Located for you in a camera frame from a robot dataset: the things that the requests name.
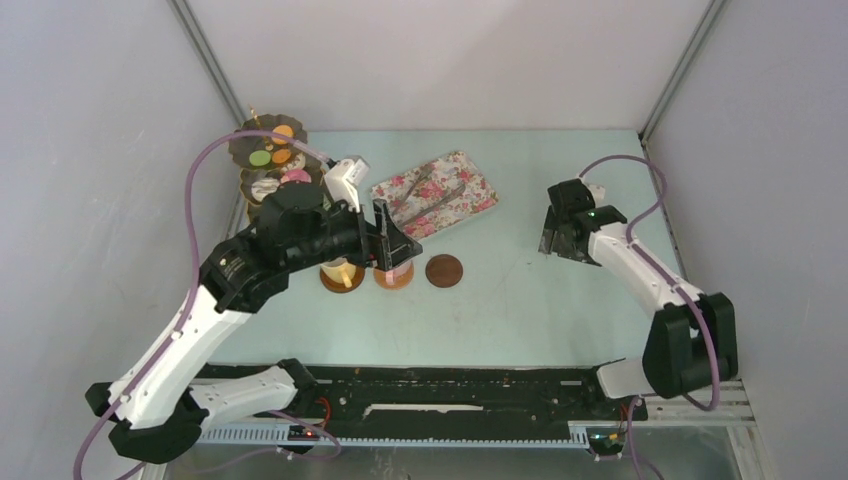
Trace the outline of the dark brown wooden coaster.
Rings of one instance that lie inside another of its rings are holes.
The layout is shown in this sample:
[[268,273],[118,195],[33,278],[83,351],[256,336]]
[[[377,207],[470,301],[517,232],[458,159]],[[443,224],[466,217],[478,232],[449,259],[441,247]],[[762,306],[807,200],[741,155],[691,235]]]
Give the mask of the dark brown wooden coaster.
[[427,280],[437,288],[451,288],[461,281],[463,275],[461,261],[449,254],[433,256],[425,266]]

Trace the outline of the woven rattan coaster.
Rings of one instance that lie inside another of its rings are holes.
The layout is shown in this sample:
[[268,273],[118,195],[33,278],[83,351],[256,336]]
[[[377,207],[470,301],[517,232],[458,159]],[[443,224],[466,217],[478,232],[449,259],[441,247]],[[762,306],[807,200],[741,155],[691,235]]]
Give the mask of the woven rattan coaster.
[[383,289],[398,290],[405,288],[414,278],[414,263],[408,260],[389,271],[373,270],[376,283]]

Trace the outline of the pink frosted donut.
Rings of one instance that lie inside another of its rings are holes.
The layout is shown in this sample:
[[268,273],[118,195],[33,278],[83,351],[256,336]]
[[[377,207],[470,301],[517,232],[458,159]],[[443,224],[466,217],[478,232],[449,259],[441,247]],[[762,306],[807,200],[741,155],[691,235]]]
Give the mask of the pink frosted donut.
[[292,182],[311,183],[312,182],[312,176],[305,169],[292,169],[292,170],[285,172],[282,175],[282,177],[280,179],[280,184],[283,185],[283,184],[292,183]]

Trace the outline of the metal serving tongs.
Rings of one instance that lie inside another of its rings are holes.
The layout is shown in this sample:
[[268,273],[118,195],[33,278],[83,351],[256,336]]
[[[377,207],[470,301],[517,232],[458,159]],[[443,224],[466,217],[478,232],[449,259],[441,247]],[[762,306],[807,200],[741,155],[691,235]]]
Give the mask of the metal serving tongs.
[[433,165],[421,167],[411,186],[392,204],[390,212],[395,223],[400,227],[411,225],[459,199],[466,188],[460,173],[458,167],[443,170],[437,170]]

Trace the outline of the green macaron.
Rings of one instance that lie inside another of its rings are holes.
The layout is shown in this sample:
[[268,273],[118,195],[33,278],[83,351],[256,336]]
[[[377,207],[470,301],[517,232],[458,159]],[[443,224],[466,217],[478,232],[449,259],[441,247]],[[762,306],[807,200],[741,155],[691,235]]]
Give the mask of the green macaron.
[[263,168],[272,163],[271,154],[267,150],[255,150],[248,156],[249,164],[255,168]]

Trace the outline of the pink mug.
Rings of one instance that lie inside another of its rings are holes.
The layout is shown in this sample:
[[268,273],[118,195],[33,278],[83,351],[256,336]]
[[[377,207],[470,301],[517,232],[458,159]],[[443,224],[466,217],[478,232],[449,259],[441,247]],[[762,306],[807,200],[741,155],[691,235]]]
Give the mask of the pink mug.
[[401,289],[406,287],[414,277],[414,264],[408,260],[401,265],[383,273],[384,286],[387,289]]

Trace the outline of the orange round biscuit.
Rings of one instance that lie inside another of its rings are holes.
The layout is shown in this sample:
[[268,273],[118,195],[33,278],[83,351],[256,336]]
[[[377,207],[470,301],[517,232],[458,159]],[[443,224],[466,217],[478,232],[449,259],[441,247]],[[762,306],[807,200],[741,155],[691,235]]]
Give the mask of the orange round biscuit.
[[272,129],[274,136],[272,141],[276,145],[288,145],[289,140],[293,139],[295,136],[295,132],[291,126],[286,124],[281,124]]

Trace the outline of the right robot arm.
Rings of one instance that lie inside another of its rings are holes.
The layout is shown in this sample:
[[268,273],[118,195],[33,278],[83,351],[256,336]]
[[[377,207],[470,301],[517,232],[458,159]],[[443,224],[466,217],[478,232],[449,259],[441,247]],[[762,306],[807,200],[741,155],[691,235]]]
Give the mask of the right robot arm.
[[650,320],[643,354],[603,365],[581,392],[585,411],[606,418],[622,398],[664,399],[733,379],[739,371],[735,309],[676,275],[634,236],[627,218],[599,205],[596,190],[575,178],[548,188],[539,250],[603,267],[628,289]]

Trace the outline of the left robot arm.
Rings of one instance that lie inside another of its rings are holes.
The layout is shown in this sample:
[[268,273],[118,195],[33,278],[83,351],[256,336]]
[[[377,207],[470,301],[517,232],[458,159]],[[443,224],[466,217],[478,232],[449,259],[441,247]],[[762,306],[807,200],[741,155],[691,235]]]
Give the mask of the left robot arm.
[[421,245],[391,219],[383,200],[374,217],[345,200],[325,204],[323,189],[290,182],[268,195],[257,219],[218,244],[200,265],[186,300],[167,328],[124,377],[92,385],[86,399],[122,457],[168,463],[211,428],[255,414],[304,416],[316,381],[284,359],[248,376],[211,385],[194,380],[213,352],[299,271],[338,259],[391,270]]

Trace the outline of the small orange macaron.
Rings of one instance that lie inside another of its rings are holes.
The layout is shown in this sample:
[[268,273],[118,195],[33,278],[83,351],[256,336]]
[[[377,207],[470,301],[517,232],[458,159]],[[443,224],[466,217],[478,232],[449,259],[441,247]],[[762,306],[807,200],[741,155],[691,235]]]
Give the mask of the small orange macaron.
[[289,149],[278,149],[271,154],[271,161],[275,165],[283,165],[291,159],[292,152]]

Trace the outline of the white chocolate-drizzled donut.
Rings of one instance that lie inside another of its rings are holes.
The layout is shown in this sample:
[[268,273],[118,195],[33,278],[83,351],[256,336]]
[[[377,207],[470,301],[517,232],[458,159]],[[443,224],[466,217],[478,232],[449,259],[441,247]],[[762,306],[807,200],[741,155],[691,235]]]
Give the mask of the white chocolate-drizzled donut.
[[261,203],[265,197],[275,193],[281,186],[280,180],[273,177],[265,177],[254,181],[250,186],[251,197]]

